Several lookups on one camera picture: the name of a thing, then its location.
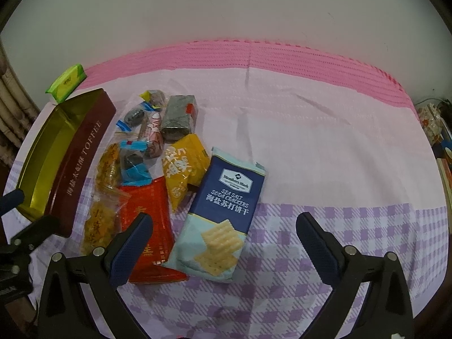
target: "food item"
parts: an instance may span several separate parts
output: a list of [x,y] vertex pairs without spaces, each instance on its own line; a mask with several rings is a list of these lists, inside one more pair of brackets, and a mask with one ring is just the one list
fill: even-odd
[[124,120],[119,120],[116,125],[122,131],[131,131],[135,127],[139,126],[144,119],[146,112],[153,112],[154,109],[150,104],[146,102],[141,102],[138,106],[132,108],[129,112],[124,116]]
[[140,97],[148,102],[155,110],[162,110],[165,106],[165,93],[161,90],[146,90]]
[[133,108],[124,116],[124,123],[129,126],[129,128],[133,129],[137,127],[144,118],[144,110],[141,108]]
[[165,141],[174,143],[188,134],[193,134],[197,112],[195,96],[175,95],[169,97],[161,127]]
[[217,282],[232,281],[264,183],[265,169],[217,148],[163,265]]
[[62,103],[86,79],[83,66],[76,64],[69,67],[56,79],[46,93],[51,94],[57,103]]
[[243,241],[229,219],[216,224],[211,229],[202,232],[201,237],[212,254],[229,254],[243,247]]
[[144,155],[148,158],[160,157],[163,151],[163,137],[160,133],[160,125],[162,117],[159,112],[147,112],[140,132],[138,134],[139,141],[145,141],[147,150]]
[[119,144],[110,144],[97,165],[96,186],[117,188],[120,180]]
[[139,257],[129,281],[146,284],[186,280],[187,275],[184,273],[158,266],[168,260],[174,245],[164,178],[159,177],[150,185],[142,187],[123,186],[121,190],[130,194],[130,199],[121,209],[123,231],[130,226],[140,212],[149,214],[153,222],[152,236]]
[[145,141],[123,140],[119,143],[119,161],[123,186],[144,186],[152,182],[152,177],[143,163],[147,150]]
[[209,166],[209,156],[195,134],[189,134],[169,146],[163,157],[171,207],[177,209],[188,191],[188,184],[199,186]]
[[130,199],[120,213],[123,231],[139,213],[149,214],[153,222],[153,232],[142,256],[153,264],[167,261],[173,248],[174,237],[171,230],[164,178],[159,177],[146,186],[122,186],[120,189],[130,195]]
[[120,231],[117,214],[127,202],[129,195],[118,189],[101,187],[96,189],[90,206],[90,215],[84,224],[81,246],[83,254],[88,255],[96,247],[107,247]]
[[205,251],[199,255],[196,255],[194,260],[197,261],[209,274],[217,277],[226,270],[236,266],[238,258],[232,254],[229,254],[223,258],[218,258],[212,253]]

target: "red snack packet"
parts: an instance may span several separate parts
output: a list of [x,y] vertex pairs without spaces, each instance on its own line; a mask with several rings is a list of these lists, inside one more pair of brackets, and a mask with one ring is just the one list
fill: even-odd
[[168,195],[164,177],[159,177],[145,186],[122,186],[130,195],[121,209],[121,228],[125,231],[140,212],[151,216],[153,232],[143,253],[130,275],[131,283],[170,283],[187,280],[186,274],[159,266],[168,260],[174,245],[168,208]]

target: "curtain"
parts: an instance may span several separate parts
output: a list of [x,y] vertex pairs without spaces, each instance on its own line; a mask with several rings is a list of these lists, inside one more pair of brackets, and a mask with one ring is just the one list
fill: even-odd
[[0,42],[0,161],[8,168],[38,114],[14,76]]

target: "blue gripper pad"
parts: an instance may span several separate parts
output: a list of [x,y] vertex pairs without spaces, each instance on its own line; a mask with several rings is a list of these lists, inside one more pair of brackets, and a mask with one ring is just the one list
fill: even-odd
[[152,219],[148,214],[140,213],[129,228],[108,245],[103,263],[113,288],[127,283],[151,235]]
[[19,188],[0,197],[0,216],[18,207],[23,203],[24,198],[23,191]]
[[325,232],[308,212],[298,216],[295,227],[320,279],[334,289],[341,280],[345,264],[341,244],[331,233]]

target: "blue candy wrapper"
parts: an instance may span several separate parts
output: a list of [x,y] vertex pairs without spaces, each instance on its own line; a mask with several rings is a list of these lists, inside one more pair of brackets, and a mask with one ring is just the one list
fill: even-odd
[[145,141],[123,140],[119,143],[119,161],[123,186],[145,186],[152,182],[152,177],[143,163]]
[[232,282],[264,178],[260,164],[213,148],[210,166],[163,265],[216,282]]

